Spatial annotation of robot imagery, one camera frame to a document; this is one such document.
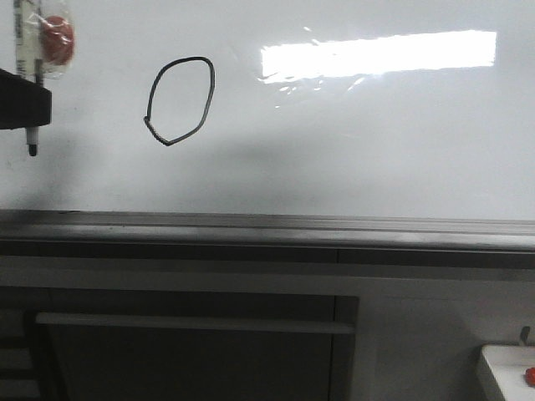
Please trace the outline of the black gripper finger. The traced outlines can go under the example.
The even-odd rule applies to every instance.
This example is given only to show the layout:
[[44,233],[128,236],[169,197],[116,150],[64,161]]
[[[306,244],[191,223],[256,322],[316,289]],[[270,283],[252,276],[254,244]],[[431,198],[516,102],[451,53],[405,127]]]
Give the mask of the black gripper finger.
[[19,75],[1,70],[1,129],[20,129],[50,124],[52,93]]

